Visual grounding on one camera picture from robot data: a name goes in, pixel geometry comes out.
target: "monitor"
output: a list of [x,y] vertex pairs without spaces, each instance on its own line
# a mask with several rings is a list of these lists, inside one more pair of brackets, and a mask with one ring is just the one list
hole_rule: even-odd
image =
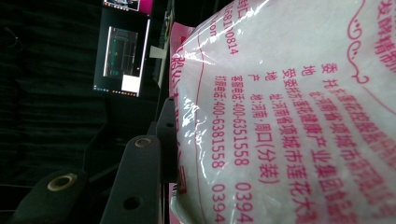
[[124,11],[139,11],[149,15],[151,13],[152,1],[153,0],[103,0],[103,6]]
[[95,91],[142,96],[149,27],[147,16],[103,9],[93,80]]

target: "transparent plastic packaging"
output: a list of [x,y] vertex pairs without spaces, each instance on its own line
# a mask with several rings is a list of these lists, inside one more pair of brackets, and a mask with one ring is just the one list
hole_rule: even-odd
[[235,0],[187,32],[170,69],[180,221],[396,223],[395,10]]

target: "pink stripe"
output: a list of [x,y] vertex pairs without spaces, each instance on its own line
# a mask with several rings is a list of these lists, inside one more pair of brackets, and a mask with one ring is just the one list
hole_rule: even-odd
[[[201,52],[201,56],[202,56],[202,67],[201,67],[201,75],[199,78],[199,82],[198,82],[198,91],[197,91],[197,96],[196,96],[196,100],[195,103],[198,105],[198,100],[199,100],[199,92],[201,90],[201,81],[202,81],[202,76],[204,75],[204,54],[202,53],[202,49],[201,49],[201,41],[200,41],[200,33],[198,31],[198,46],[199,46],[199,50]],[[197,127],[198,124],[198,110],[195,110],[195,128]],[[204,208],[202,207],[202,198],[201,198],[201,188],[200,188],[200,169],[199,169],[199,151],[198,151],[198,146],[197,146],[197,136],[196,136],[196,131],[195,131],[195,165],[197,168],[197,183],[198,183],[198,197],[199,197],[199,205],[201,207],[201,213],[202,213],[202,217],[204,218],[204,222],[206,223],[206,219],[205,219],[205,213],[204,213]]]
[[376,97],[371,91],[369,91],[367,88],[363,87],[365,91],[367,91],[382,107],[384,107],[386,110],[388,110],[389,113],[396,115],[396,112],[392,110],[390,107],[388,107],[384,102],[382,102],[378,97]]

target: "black machine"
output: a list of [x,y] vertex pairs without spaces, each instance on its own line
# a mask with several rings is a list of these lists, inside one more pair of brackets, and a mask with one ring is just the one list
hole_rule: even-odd
[[169,6],[176,21],[196,26],[231,0],[154,0],[149,15],[138,12],[141,1],[104,1],[93,89],[113,95],[107,110],[115,123],[129,116],[123,108],[129,100],[155,95],[157,112],[147,134],[131,139],[119,163],[94,175],[87,152],[81,170],[49,174],[33,188],[2,186],[2,199],[16,208],[8,223],[169,223],[168,186],[177,182],[174,102],[167,75],[161,88],[153,81],[158,61],[148,48],[161,45]]

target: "dark background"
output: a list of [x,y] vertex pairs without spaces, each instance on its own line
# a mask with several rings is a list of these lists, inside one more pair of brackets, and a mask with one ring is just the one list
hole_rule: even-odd
[[[176,21],[196,26],[229,2],[176,0]],[[167,1],[154,4],[155,39]],[[101,10],[100,0],[1,1],[0,185],[32,187],[64,168],[97,174],[158,116],[156,96],[92,90]]]

